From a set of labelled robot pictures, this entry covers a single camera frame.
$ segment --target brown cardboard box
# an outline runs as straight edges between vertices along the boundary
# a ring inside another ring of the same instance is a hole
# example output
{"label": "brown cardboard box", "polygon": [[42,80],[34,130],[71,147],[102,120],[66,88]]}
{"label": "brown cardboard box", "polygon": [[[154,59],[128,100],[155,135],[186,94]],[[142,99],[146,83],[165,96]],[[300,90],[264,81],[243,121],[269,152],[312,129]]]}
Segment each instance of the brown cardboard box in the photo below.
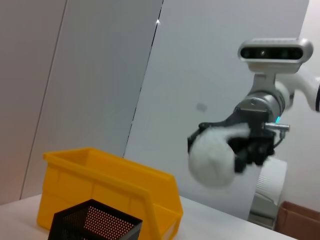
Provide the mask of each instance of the brown cardboard box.
{"label": "brown cardboard box", "polygon": [[285,201],[274,230],[298,240],[320,240],[320,212]]}

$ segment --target black wire basket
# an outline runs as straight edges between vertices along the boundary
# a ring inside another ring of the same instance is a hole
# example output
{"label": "black wire basket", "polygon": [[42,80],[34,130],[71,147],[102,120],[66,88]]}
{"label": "black wire basket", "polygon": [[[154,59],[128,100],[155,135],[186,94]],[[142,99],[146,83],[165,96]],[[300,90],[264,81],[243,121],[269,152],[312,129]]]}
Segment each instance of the black wire basket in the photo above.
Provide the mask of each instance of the black wire basket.
{"label": "black wire basket", "polygon": [[137,240],[141,226],[142,220],[91,199],[54,214],[48,240]]}

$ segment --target white wall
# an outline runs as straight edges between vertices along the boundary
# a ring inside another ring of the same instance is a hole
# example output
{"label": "white wall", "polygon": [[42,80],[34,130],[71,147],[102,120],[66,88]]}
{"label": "white wall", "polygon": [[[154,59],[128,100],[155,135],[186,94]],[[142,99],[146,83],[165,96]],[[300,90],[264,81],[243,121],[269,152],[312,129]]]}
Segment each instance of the white wall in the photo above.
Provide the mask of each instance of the white wall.
{"label": "white wall", "polygon": [[[300,36],[314,45],[305,64],[320,77],[320,1],[310,0]],[[303,94],[297,92],[293,108],[281,123],[291,132],[276,149],[276,156],[288,162],[282,199],[320,211],[320,113],[311,112]]]}
{"label": "white wall", "polygon": [[0,0],[0,204],[19,200],[66,0]]}
{"label": "white wall", "polygon": [[226,188],[204,188],[188,171],[187,137],[201,122],[225,119],[250,90],[253,74],[237,56],[241,43],[297,37],[307,5],[165,0],[125,157],[173,174],[183,197],[247,219],[259,170],[249,168]]}
{"label": "white wall", "polygon": [[42,192],[43,153],[123,156],[162,0],[68,0],[22,197]]}

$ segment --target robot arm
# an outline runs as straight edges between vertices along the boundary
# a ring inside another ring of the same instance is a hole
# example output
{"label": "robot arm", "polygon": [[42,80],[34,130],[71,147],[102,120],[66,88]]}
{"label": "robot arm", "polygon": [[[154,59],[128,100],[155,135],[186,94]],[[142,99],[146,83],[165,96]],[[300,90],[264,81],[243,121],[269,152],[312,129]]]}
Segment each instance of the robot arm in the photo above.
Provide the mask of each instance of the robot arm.
{"label": "robot arm", "polygon": [[[292,106],[295,90],[302,91],[310,108],[319,112],[319,83],[302,66],[312,53],[313,46],[307,39],[261,38],[245,41],[240,46],[238,57],[255,73],[252,88],[226,120],[200,123],[198,130],[188,138],[189,168],[192,175],[202,175],[197,171],[207,170],[208,166],[217,169],[217,165],[221,167],[227,164],[225,159],[218,159],[225,158],[226,154],[215,152],[210,155],[205,152],[212,153],[213,149],[233,151],[233,173],[242,173],[252,163],[262,166],[290,130],[289,125],[278,124],[278,121],[283,112]],[[248,126],[248,137],[235,135],[223,139],[229,149],[210,147],[210,141],[217,138],[215,133],[221,132],[216,129],[232,128],[239,124]],[[279,131],[280,140],[275,144],[276,131]],[[218,182],[227,184],[231,182],[230,179],[232,177],[220,174]]]}

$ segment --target yellow storage bin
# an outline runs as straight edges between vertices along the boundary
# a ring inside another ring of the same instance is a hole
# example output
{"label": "yellow storage bin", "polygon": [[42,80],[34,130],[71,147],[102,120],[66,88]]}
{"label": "yellow storage bin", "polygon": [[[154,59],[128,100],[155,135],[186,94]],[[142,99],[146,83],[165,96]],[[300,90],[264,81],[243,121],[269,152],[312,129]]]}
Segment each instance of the yellow storage bin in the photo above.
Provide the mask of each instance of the yellow storage bin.
{"label": "yellow storage bin", "polygon": [[94,199],[143,220],[139,240],[177,234],[183,210],[172,175],[94,148],[49,152],[44,159],[40,226],[50,229],[56,212]]}

